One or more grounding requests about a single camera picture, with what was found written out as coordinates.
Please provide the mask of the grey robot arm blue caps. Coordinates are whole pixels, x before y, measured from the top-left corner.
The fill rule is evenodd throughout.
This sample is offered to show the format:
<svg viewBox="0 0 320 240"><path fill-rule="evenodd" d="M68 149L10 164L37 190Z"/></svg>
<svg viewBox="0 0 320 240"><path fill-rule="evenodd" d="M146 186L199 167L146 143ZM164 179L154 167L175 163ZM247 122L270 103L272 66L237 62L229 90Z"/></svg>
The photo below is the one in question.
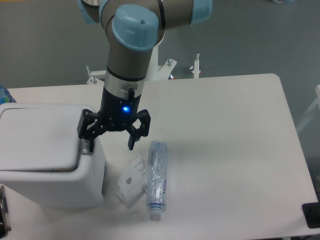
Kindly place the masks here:
<svg viewBox="0 0 320 240"><path fill-rule="evenodd" d="M154 47L165 31L208 20L211 0L80 0L86 21L101 24L109 43L98 112L84 109L77 134L93 143L105 132L129 133L128 148L149 134L151 116L139 110Z"/></svg>

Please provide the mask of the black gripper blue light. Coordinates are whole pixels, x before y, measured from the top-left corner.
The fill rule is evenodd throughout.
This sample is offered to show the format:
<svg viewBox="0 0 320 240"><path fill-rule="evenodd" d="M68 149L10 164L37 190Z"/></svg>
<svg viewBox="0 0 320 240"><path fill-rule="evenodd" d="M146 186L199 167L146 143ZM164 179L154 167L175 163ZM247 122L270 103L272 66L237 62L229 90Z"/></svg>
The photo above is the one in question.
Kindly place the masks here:
<svg viewBox="0 0 320 240"><path fill-rule="evenodd" d="M137 113L141 96L135 97L135 91L132 86L125 91L125 97L119 97L111 94L106 88L103 88L100 110L93 112L87 108L80 114L77 135L78 138L88 143L88 152L93 153L95 138L105 132L129 133L128 149L133 150L135 142L141 137L149 135L151 116L147 109ZM139 120L140 126L136 128L133 123Z"/></svg>

